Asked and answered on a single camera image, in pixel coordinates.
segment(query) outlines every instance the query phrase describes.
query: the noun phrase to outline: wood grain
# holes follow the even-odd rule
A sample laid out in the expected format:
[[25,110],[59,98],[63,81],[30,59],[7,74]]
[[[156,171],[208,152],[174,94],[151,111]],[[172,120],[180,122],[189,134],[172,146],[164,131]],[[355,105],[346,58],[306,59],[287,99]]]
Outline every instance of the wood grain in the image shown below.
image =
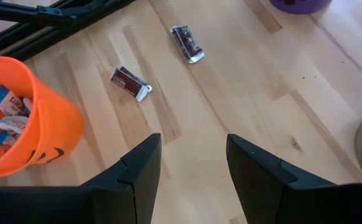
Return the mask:
[[[197,64],[169,33],[178,25],[206,53]],[[26,64],[80,108],[84,135],[67,160],[0,185],[81,184],[154,132],[163,160],[152,223],[246,223],[227,133],[337,184],[362,182],[353,144],[362,121],[360,0],[332,0],[310,16],[268,0],[136,0]],[[153,86],[141,103],[110,81],[118,64]]]

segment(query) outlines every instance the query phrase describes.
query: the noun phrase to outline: candy bar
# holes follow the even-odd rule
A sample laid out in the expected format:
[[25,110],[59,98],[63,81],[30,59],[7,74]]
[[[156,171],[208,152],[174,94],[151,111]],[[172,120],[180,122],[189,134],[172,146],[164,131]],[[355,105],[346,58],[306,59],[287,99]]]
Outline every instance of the candy bar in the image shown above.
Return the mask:
[[193,39],[192,33],[187,26],[174,26],[170,29],[170,32],[174,35],[189,63],[196,63],[204,57],[203,49]]
[[0,119],[0,128],[8,132],[22,134],[29,118],[26,116],[7,116]]
[[13,146],[19,138],[18,134],[10,135],[7,131],[1,131],[0,133],[0,146]]
[[131,93],[131,95],[133,95],[139,102],[141,102],[143,98],[152,91],[151,85],[134,76],[134,74],[122,66],[116,67],[110,79],[112,82]]
[[24,114],[23,102],[11,90],[4,85],[0,85],[0,110],[6,116]]

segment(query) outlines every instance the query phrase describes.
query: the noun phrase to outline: purple bowl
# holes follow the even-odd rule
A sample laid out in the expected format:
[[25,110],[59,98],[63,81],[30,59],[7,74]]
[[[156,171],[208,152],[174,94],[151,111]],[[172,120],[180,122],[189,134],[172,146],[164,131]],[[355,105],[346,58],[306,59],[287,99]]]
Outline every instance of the purple bowl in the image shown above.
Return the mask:
[[291,14],[311,14],[323,9],[331,0],[270,0],[279,10]]

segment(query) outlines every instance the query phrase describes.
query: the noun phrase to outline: black metal frame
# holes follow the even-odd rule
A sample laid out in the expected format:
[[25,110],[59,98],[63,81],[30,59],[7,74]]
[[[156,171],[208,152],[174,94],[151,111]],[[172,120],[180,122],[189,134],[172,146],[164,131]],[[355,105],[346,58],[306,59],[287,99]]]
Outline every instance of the black metal frame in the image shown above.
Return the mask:
[[[20,14],[28,17],[26,21],[34,18],[33,24],[18,23],[0,32],[0,55],[25,61],[133,1],[60,0],[49,7],[20,6],[20,9],[18,5],[4,4],[6,7],[3,7],[4,5],[0,4],[1,20],[18,21]],[[9,10],[11,15],[2,16],[2,10]],[[48,24],[55,27],[43,30]],[[31,35],[35,36],[15,45]]]
[[0,223],[149,224],[161,170],[152,134],[78,187],[0,187]]
[[336,185],[235,134],[226,154],[249,224],[362,223],[362,183]]

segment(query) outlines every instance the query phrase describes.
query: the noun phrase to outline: orange bucket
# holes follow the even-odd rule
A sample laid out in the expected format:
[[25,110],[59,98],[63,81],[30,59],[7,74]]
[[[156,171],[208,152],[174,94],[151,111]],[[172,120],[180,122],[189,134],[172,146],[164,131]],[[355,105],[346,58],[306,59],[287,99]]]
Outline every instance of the orange bucket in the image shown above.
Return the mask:
[[33,108],[16,143],[12,147],[0,146],[0,176],[67,157],[82,135],[83,121],[77,107],[13,58],[0,57],[1,84],[17,96],[32,99]]

